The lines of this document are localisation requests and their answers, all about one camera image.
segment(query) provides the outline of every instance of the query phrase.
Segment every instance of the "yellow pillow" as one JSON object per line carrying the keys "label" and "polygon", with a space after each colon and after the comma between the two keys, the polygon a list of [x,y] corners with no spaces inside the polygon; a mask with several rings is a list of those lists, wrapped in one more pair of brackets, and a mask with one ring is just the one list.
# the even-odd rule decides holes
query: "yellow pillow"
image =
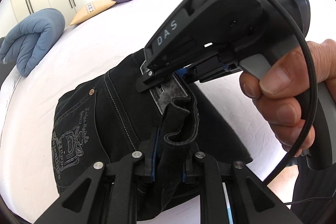
{"label": "yellow pillow", "polygon": [[94,17],[101,12],[107,10],[115,4],[116,2],[114,0],[94,0],[93,2],[88,3],[78,11],[78,13],[75,15],[72,22],[70,23],[70,26],[82,23],[89,18]]}

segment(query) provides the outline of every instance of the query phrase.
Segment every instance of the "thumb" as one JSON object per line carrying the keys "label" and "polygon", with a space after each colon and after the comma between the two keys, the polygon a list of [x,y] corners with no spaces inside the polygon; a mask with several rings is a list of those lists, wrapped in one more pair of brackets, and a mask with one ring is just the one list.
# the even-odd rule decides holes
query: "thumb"
{"label": "thumb", "polygon": [[[312,41],[307,44],[313,57],[318,83],[329,79],[329,84],[332,85],[336,82],[334,80],[336,78],[336,42],[327,39],[322,44]],[[271,99],[293,97],[306,91],[309,88],[309,78],[301,48],[296,47],[280,58],[259,84],[263,94]],[[335,100],[336,90],[332,89],[330,92]]]}

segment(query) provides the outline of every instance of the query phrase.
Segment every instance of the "human hand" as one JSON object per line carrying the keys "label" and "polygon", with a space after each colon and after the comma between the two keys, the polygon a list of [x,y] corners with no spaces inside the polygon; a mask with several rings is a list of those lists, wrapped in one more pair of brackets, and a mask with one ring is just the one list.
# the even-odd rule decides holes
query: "human hand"
{"label": "human hand", "polygon": [[[336,101],[336,42],[327,39],[322,44],[312,41],[307,44],[314,60],[318,83],[325,81]],[[249,73],[242,73],[240,86],[243,93],[253,99],[283,149],[288,152],[305,123],[301,119],[300,104],[294,98],[309,88],[307,65],[301,48],[297,47],[279,59],[260,81]],[[309,148],[314,138],[315,130],[312,127],[295,156]]]}

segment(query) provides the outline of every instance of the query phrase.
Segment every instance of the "silver screw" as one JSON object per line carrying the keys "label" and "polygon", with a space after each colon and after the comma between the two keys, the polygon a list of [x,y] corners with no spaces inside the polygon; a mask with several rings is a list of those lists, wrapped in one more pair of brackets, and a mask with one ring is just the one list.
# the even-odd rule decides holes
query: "silver screw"
{"label": "silver screw", "polygon": [[242,161],[235,161],[233,166],[237,169],[242,169],[244,167],[244,163]]}
{"label": "silver screw", "polygon": [[134,151],[133,153],[132,153],[132,157],[133,158],[140,158],[142,156],[142,153],[140,152],[140,151]]}
{"label": "silver screw", "polygon": [[198,159],[202,159],[205,157],[205,154],[201,151],[198,151],[195,153],[195,157],[198,158]]}
{"label": "silver screw", "polygon": [[102,169],[104,164],[101,161],[97,161],[94,163],[93,168],[95,169]]}

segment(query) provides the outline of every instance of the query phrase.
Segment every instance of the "triangular cutout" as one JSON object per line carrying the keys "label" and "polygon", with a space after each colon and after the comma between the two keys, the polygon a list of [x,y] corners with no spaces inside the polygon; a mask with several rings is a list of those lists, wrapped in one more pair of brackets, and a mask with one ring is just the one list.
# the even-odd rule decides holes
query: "triangular cutout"
{"label": "triangular cutout", "polygon": [[79,213],[83,207],[91,179],[87,178],[82,184],[63,202],[63,207]]}
{"label": "triangular cutout", "polygon": [[253,205],[258,213],[275,206],[274,202],[270,200],[262,189],[256,185],[251,178],[246,178],[247,188],[251,194]]}

